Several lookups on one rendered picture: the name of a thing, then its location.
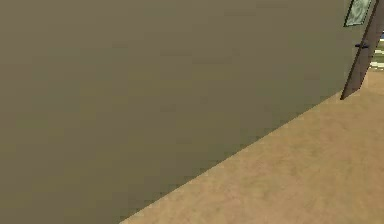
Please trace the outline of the green framed wall picture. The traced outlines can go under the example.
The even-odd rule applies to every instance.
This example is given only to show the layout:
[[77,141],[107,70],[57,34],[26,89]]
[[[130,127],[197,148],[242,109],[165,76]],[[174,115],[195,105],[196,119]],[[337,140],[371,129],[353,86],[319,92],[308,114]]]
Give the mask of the green framed wall picture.
[[344,26],[362,25],[365,21],[371,2],[372,0],[351,0]]

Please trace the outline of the brown room door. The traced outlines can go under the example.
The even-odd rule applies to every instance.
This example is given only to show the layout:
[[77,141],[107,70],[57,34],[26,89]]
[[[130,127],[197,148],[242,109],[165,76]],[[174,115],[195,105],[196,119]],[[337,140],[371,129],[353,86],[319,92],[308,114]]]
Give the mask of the brown room door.
[[359,43],[367,43],[368,49],[357,48],[356,57],[351,66],[347,81],[342,91],[341,100],[358,91],[370,67],[372,57],[384,32],[384,0],[375,0],[364,34]]

